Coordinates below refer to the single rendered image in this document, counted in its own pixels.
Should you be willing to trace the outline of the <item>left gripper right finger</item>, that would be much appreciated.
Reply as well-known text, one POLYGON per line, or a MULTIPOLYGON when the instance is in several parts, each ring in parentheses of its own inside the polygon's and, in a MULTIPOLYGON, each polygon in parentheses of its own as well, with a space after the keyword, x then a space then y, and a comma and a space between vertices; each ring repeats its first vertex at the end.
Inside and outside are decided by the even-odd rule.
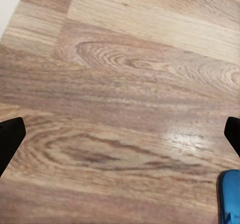
POLYGON ((240 119, 235 117, 229 117, 227 119, 224 135, 233 146, 234 150, 240 157, 240 119))

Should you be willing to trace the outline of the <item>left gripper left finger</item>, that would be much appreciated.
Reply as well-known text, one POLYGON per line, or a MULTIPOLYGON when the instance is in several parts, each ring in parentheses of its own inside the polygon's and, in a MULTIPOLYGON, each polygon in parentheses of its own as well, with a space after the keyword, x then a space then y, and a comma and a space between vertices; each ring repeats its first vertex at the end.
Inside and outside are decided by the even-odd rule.
POLYGON ((0 122, 0 177, 26 136, 21 117, 0 122))

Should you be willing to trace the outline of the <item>sandal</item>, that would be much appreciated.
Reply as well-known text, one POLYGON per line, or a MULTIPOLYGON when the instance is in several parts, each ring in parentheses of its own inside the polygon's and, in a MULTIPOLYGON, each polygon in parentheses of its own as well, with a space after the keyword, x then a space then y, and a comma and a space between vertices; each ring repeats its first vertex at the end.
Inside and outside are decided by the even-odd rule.
POLYGON ((222 224, 240 224, 240 170, 225 170, 219 187, 222 224))

